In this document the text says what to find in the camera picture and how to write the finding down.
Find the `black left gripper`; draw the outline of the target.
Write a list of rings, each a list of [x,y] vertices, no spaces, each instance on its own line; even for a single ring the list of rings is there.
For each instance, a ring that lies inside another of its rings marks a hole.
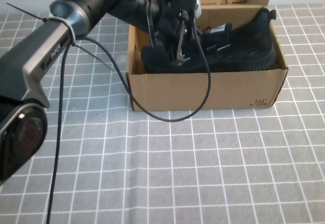
[[[181,66],[185,62],[182,55],[184,36],[188,47],[196,47],[196,9],[198,0],[157,0],[159,3],[158,18],[155,21],[157,38],[179,38],[177,48],[173,52],[172,65]]]

